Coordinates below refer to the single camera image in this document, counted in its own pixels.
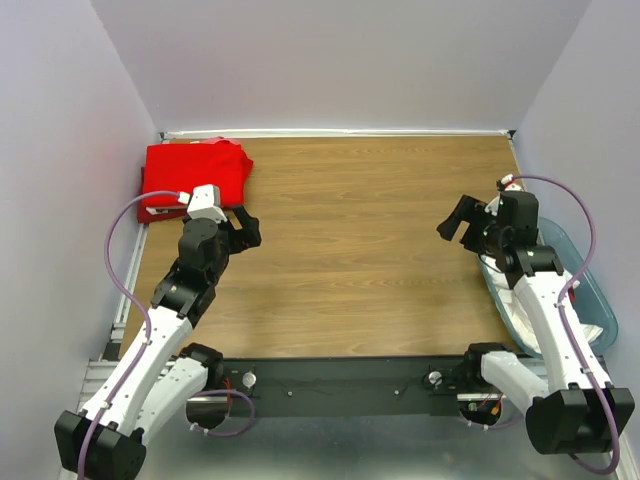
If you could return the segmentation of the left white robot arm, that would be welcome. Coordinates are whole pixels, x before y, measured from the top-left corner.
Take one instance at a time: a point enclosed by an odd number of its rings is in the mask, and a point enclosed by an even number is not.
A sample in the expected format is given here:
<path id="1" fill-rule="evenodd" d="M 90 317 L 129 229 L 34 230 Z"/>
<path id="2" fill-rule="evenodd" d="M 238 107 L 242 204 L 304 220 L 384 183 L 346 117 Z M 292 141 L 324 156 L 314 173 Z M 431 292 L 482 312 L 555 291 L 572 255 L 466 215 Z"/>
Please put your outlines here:
<path id="1" fill-rule="evenodd" d="M 220 352 L 180 346 L 214 300 L 230 256 L 261 243 L 258 219 L 243 206 L 232 212 L 238 227 L 210 208 L 189 211 L 178 256 L 129 349 L 80 410 L 63 411 L 54 425 L 63 469 L 80 479 L 136 478 L 153 437 L 191 398 L 218 399 L 224 416 L 241 399 L 255 418 L 254 402 L 232 388 Z"/>

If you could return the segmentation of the folded red t shirt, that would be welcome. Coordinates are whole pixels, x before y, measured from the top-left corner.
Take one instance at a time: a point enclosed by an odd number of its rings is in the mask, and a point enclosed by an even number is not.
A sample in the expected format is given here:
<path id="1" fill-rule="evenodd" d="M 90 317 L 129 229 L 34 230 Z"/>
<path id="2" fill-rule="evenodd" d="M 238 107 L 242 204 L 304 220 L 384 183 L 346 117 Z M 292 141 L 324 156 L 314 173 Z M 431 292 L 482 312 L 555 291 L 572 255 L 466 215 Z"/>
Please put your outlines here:
<path id="1" fill-rule="evenodd" d="M 141 169 L 141 192 L 190 193 L 212 184 L 220 191 L 221 206 L 230 209 L 244 203 L 244 187 L 253 166 L 244 148 L 224 137 L 150 145 Z"/>

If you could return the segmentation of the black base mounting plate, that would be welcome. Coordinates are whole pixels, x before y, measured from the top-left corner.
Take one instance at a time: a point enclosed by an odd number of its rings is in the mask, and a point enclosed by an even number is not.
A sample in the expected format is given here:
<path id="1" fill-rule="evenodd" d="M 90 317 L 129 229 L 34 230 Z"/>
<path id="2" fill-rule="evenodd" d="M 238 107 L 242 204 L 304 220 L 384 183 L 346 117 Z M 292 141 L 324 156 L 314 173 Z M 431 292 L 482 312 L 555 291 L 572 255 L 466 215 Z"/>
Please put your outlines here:
<path id="1" fill-rule="evenodd" d="M 505 395 L 463 372 L 459 355 L 225 359 L 187 417 L 217 426 L 247 418 L 451 416 L 475 424 L 512 417 Z"/>

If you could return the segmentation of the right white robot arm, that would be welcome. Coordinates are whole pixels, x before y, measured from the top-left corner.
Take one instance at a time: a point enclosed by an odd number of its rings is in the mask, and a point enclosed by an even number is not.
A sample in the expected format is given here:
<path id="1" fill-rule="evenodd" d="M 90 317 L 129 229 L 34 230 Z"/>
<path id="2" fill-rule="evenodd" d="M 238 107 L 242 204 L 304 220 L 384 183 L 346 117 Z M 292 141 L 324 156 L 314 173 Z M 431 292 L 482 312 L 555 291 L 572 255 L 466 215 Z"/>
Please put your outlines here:
<path id="1" fill-rule="evenodd" d="M 461 223 L 468 225 L 461 244 L 494 260 L 532 324 L 547 370 L 541 379 L 503 347 L 475 344 L 460 379 L 474 392 L 492 385 L 504 393 L 540 454 L 618 455 L 635 402 L 628 389 L 612 384 L 584 336 L 561 260 L 538 241 L 538 207 L 533 194 L 518 190 L 504 190 L 491 203 L 464 195 L 437 228 L 450 241 Z"/>

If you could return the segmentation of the white t shirt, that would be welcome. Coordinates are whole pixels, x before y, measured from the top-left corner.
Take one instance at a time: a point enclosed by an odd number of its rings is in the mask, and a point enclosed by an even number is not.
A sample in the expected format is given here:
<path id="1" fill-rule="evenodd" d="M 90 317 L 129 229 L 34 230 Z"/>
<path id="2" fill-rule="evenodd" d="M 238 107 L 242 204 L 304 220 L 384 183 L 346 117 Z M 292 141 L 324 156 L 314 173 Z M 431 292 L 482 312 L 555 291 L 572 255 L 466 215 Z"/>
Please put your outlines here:
<path id="1" fill-rule="evenodd" d="M 512 339 L 526 355 L 541 359 L 532 323 L 515 293 L 508 288 L 506 276 L 497 268 L 494 258 L 480 255 L 479 261 L 488 290 Z M 589 270 L 574 282 L 569 297 L 593 352 L 603 355 L 617 340 L 618 323 Z"/>

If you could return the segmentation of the teal plastic bin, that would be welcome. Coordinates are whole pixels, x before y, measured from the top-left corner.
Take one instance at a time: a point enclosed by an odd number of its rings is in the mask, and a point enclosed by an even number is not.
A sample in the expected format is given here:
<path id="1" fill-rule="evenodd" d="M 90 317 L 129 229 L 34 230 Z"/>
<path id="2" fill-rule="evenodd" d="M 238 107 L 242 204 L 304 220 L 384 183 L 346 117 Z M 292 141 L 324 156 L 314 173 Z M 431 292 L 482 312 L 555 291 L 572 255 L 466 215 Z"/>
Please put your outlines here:
<path id="1" fill-rule="evenodd" d="M 583 263 L 571 239 L 559 225 L 544 217 L 539 219 L 538 226 L 540 240 L 555 249 L 565 268 L 565 276 L 571 277 Z M 520 301 L 509 290 L 505 275 L 498 270 L 493 258 L 482 255 L 480 262 L 488 290 L 511 338 L 526 355 L 539 358 L 541 352 L 532 323 Z M 618 323 L 590 272 L 576 280 L 569 290 L 569 298 L 592 351 L 598 356 L 604 354 L 617 339 Z"/>

